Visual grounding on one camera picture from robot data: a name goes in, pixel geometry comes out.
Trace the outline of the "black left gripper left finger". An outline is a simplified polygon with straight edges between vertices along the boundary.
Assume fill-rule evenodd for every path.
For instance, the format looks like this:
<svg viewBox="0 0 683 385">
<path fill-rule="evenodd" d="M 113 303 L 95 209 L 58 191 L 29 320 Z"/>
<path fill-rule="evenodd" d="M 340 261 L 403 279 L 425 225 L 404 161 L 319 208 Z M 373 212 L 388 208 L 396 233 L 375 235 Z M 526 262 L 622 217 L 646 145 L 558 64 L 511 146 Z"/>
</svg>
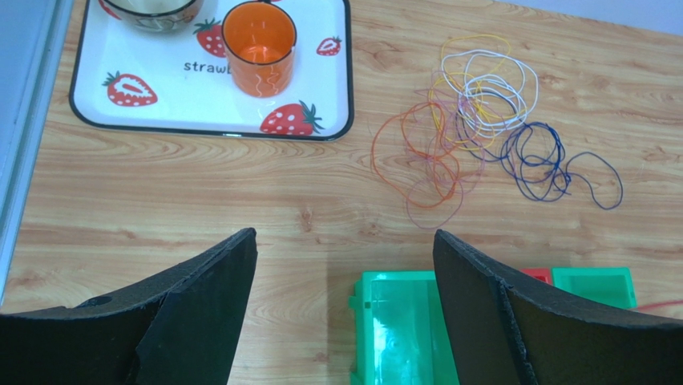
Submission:
<svg viewBox="0 0 683 385">
<path fill-rule="evenodd" d="M 242 229 L 144 280 L 1 317 L 4 384 L 225 384 L 257 265 Z"/>
</svg>

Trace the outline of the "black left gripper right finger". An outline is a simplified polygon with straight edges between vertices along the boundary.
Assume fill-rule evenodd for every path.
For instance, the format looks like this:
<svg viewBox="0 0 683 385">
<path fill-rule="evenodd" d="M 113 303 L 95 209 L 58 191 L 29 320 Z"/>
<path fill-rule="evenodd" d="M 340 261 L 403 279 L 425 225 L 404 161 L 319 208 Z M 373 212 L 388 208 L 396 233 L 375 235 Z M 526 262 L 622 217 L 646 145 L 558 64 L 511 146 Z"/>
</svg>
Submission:
<svg viewBox="0 0 683 385">
<path fill-rule="evenodd" d="M 679 384 L 682 323 L 550 286 L 443 230 L 433 262 L 462 384 Z"/>
</svg>

